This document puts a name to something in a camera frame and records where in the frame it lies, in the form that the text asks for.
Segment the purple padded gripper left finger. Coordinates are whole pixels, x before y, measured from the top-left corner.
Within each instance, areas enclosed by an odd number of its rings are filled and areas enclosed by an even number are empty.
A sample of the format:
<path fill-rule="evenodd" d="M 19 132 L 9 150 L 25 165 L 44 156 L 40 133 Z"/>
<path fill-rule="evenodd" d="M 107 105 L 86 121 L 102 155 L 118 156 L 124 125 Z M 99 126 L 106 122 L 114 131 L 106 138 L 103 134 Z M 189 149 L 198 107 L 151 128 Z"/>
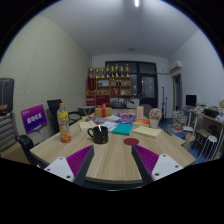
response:
<path fill-rule="evenodd" d="M 82 186 L 94 156 L 94 146 L 87 146 L 69 157 L 58 157 L 45 171 Z"/>

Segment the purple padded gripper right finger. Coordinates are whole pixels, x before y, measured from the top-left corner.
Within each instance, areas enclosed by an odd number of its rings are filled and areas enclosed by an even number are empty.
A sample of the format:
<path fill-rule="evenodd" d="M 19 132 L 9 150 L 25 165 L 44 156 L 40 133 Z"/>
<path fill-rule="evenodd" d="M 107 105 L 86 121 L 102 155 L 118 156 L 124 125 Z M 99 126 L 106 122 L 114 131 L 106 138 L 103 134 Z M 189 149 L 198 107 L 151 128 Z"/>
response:
<path fill-rule="evenodd" d="M 144 184 L 149 184 L 182 169 L 182 166 L 167 154 L 158 155 L 139 145 L 132 145 L 131 153 Z"/>

